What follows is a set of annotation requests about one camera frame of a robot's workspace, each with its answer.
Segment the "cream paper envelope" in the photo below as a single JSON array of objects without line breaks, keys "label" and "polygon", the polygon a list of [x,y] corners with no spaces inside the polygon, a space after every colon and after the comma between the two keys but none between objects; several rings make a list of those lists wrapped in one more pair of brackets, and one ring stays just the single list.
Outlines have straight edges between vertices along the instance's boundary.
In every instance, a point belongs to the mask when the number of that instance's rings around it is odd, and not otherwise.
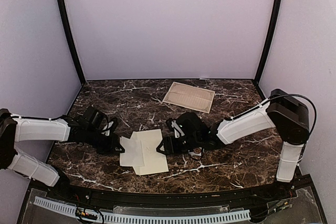
[{"label": "cream paper envelope", "polygon": [[156,151],[161,141],[159,129],[133,132],[130,138],[120,137],[125,149],[120,154],[120,166],[132,167],[140,176],[168,172],[166,156]]}]

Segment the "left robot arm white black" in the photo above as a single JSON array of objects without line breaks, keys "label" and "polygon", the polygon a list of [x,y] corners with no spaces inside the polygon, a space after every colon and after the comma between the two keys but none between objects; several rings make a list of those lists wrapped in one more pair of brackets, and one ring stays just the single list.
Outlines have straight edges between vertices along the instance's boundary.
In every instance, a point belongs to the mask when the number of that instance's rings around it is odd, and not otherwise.
[{"label": "left robot arm white black", "polygon": [[74,189],[65,181],[61,171],[39,161],[17,147],[25,141],[57,141],[83,143],[93,147],[98,154],[120,154],[125,149],[115,134],[118,119],[109,119],[106,114],[88,107],[83,115],[72,118],[62,115],[58,118],[35,118],[12,114],[1,109],[1,169],[13,170],[48,187],[63,201],[74,197]]}]

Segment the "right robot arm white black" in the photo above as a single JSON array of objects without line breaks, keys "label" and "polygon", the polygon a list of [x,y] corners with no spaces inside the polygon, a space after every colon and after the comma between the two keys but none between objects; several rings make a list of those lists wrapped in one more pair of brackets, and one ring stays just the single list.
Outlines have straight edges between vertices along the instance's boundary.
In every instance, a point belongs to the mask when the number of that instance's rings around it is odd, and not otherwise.
[{"label": "right robot arm white black", "polygon": [[315,127],[309,123],[309,109],[302,100],[310,101],[303,95],[274,89],[260,104],[212,126],[207,126],[194,112],[183,113],[177,119],[166,120],[174,134],[162,138],[156,151],[168,156],[191,153],[196,148],[218,150],[243,137],[275,128],[283,144],[277,181],[268,187],[268,195],[278,200],[287,193],[287,183],[292,181]]}]

